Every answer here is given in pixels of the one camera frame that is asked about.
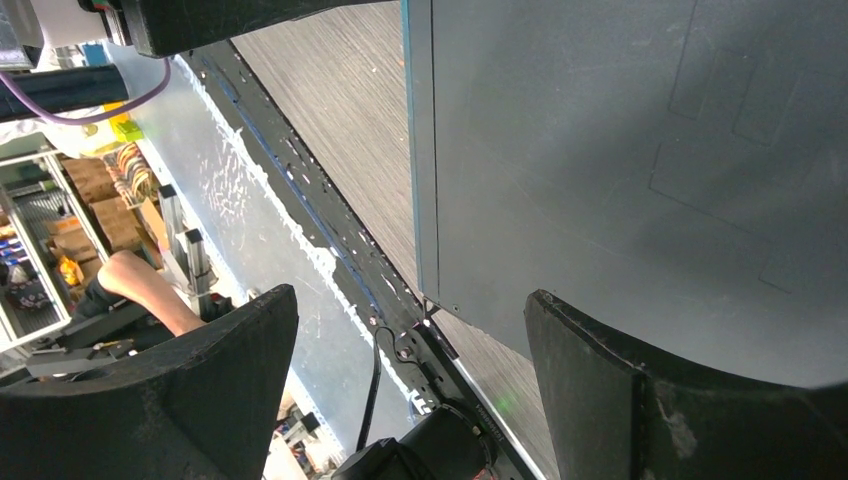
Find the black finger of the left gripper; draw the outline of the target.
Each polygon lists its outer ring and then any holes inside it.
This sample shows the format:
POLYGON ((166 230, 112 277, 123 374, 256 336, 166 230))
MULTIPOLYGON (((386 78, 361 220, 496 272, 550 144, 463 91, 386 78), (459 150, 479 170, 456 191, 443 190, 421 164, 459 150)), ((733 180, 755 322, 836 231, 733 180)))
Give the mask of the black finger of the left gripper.
POLYGON ((119 10, 139 54, 163 58, 323 11, 379 0, 127 0, 119 10))

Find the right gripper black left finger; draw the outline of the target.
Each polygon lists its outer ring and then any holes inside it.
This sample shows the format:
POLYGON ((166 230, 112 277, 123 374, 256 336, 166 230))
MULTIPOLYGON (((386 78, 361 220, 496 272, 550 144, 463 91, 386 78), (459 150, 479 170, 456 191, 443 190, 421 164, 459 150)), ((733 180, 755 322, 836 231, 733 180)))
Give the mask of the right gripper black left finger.
POLYGON ((131 358, 1 392, 5 479, 257 479, 298 330, 276 286, 131 358))

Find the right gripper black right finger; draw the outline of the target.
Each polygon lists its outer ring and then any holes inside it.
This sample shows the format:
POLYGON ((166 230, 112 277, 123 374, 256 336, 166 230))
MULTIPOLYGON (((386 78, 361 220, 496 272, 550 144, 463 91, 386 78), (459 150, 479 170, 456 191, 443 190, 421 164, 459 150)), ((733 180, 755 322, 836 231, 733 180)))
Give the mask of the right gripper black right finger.
POLYGON ((843 479, 847 386, 800 388, 710 368, 551 293, 524 307, 564 479, 843 479))

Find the person forearm in background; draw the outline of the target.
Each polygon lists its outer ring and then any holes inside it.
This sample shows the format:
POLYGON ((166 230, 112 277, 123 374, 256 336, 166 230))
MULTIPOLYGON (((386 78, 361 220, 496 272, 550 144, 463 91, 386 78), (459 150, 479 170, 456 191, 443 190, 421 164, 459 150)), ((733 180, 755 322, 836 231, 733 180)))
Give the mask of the person forearm in background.
POLYGON ((105 291, 144 307, 174 336, 206 325, 152 266, 132 252, 113 254, 98 271, 97 280, 105 291))

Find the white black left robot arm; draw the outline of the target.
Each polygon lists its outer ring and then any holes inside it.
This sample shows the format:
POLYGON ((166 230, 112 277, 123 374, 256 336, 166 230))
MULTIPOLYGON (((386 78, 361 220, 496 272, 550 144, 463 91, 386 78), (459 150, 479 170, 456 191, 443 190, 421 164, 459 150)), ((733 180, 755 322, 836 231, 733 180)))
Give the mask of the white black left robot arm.
POLYGON ((37 72, 56 47, 108 40, 144 57, 170 57, 285 21, 347 6, 346 0, 4 1, 1 4, 1 119, 39 117, 85 125, 108 120, 158 96, 171 66, 132 98, 113 66, 37 72))

